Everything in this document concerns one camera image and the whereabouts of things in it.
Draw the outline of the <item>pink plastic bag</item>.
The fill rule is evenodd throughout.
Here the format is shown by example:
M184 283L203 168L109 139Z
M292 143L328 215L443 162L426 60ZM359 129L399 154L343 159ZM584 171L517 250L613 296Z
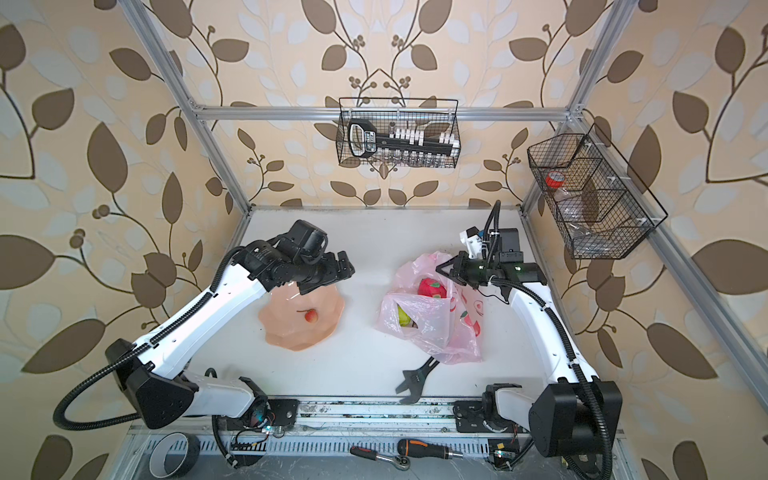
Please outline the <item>pink plastic bag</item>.
M461 286L439 275L436 266L451 259L444 252L423 254L400 267L392 289L381 302L375 328L406 340L447 365L482 360L483 297L469 286ZM446 299L417 294L420 281L430 277L447 289ZM415 328L398 324L397 306L414 320Z

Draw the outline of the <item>peach fruit plate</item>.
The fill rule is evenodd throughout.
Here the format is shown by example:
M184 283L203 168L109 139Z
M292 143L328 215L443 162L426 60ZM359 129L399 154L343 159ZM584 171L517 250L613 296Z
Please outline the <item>peach fruit plate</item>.
M268 344L298 352L331 336L344 308L345 301L336 286L320 287L303 295L295 283L290 283L271 291L258 318Z

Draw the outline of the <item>small red cherry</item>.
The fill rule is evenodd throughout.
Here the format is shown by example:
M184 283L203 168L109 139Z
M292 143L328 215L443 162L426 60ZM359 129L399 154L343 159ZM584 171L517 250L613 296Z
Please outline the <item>small red cherry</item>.
M303 318L307 323L314 324L319 319L319 314L315 309L300 310L303 314Z

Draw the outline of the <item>red dragon fruit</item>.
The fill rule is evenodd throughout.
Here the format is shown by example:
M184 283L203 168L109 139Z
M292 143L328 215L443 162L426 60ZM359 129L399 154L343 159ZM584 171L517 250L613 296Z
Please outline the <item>red dragon fruit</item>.
M447 289L440 281L425 277L418 285L417 294L429 298L446 299Z

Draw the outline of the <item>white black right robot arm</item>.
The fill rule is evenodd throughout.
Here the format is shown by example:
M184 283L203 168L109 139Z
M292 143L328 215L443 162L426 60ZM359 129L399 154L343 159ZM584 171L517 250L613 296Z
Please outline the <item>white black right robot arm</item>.
M609 479L623 398L613 381L603 381L581 354L558 316L539 265L527 262L519 233L500 225L501 203L491 207L483 228L465 230L463 251L436 271L480 291L495 287L522 319L544 368L544 386L530 396L518 385L493 384L485 397L496 417L529 432L528 448L560 457L580 479Z

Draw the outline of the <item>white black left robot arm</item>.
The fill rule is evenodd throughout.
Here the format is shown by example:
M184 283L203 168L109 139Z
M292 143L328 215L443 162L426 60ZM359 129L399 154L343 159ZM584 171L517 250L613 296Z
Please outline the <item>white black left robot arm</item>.
M232 318L273 289L294 284L306 295L351 278L355 269L347 253L332 253L327 244L323 230L298 220L286 233L233 248L210 286L173 317L134 342L115 341L105 353L108 365L76 385L56 406L54 424L63 430L88 431L134 420L159 429L183 417L227 417L245 427L267 421L268 397L250 378L225 380L185 368ZM115 378L133 413L95 421L69 419L71 404L108 376Z

